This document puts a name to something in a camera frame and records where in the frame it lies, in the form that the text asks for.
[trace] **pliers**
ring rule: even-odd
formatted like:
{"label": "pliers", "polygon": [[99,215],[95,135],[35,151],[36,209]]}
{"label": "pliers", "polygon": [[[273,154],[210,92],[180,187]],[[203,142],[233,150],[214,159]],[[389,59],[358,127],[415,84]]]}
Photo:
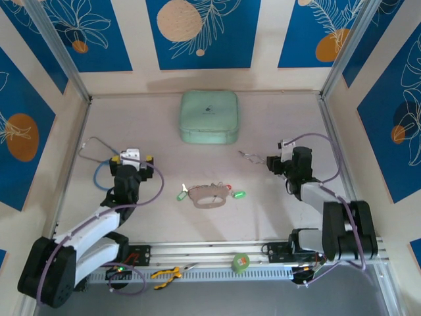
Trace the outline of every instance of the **pliers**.
{"label": "pliers", "polygon": [[159,275],[165,275],[167,273],[174,273],[174,275],[170,277],[170,279],[167,280],[164,284],[154,286],[154,290],[162,290],[167,285],[169,285],[172,281],[174,281],[176,278],[181,278],[183,276],[183,273],[194,268],[196,265],[198,265],[198,263],[191,263],[189,265],[185,265],[182,268],[175,267],[172,270],[161,270],[161,271],[155,272],[154,274],[151,275],[151,278],[156,278]]}

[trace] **green tape roll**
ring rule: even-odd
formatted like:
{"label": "green tape roll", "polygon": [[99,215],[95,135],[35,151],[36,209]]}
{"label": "green tape roll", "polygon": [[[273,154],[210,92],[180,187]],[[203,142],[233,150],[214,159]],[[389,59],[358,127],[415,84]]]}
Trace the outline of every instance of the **green tape roll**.
{"label": "green tape roll", "polygon": [[245,253],[237,253],[232,261],[231,268],[235,273],[243,273],[250,265],[250,258]]}

